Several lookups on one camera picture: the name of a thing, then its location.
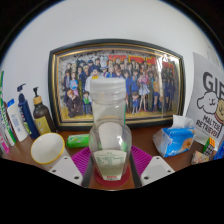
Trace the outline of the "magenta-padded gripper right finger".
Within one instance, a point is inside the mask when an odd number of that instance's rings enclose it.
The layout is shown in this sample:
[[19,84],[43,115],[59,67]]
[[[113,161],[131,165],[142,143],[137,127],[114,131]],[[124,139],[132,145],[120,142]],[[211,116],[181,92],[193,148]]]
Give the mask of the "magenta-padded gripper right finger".
[[161,156],[151,156],[136,146],[131,148],[130,165],[136,188],[174,173],[174,170]]

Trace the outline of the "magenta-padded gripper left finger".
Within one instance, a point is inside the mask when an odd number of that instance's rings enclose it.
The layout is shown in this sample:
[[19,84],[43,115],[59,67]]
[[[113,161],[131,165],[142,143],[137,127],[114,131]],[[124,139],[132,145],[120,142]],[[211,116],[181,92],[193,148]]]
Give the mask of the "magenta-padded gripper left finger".
[[93,161],[88,147],[75,153],[72,157],[63,156],[49,172],[87,188],[92,175]]

